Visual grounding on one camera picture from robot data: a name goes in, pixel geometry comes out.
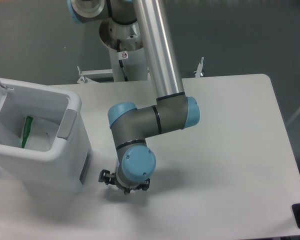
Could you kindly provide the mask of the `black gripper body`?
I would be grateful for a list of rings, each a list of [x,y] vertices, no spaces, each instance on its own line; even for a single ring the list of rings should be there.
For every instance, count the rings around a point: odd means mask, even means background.
[[[115,175],[114,177],[115,185],[123,191],[124,194],[130,194],[131,191],[139,190],[139,184],[138,185],[128,185],[124,183],[118,175]]]

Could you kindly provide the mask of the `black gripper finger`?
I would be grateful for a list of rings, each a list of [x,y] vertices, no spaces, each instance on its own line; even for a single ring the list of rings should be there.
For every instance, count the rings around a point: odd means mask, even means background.
[[[104,183],[105,185],[117,185],[116,173],[110,172],[109,170],[103,169],[98,177],[99,183]]]
[[[150,178],[146,179],[144,182],[140,183],[139,185],[125,187],[123,189],[123,192],[125,195],[128,195],[130,194],[131,191],[137,191],[137,190],[147,191],[149,187],[150,187]]]

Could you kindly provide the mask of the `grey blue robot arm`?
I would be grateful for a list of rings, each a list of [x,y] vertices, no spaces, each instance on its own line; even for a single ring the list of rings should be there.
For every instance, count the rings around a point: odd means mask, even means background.
[[[130,97],[107,113],[117,166],[102,170],[99,181],[125,194],[146,191],[156,157],[150,137],[183,130],[200,121],[200,109],[185,93],[162,0],[69,0],[74,21],[100,21],[99,38],[108,48],[113,79],[126,87],[148,81],[152,102],[138,107]]]

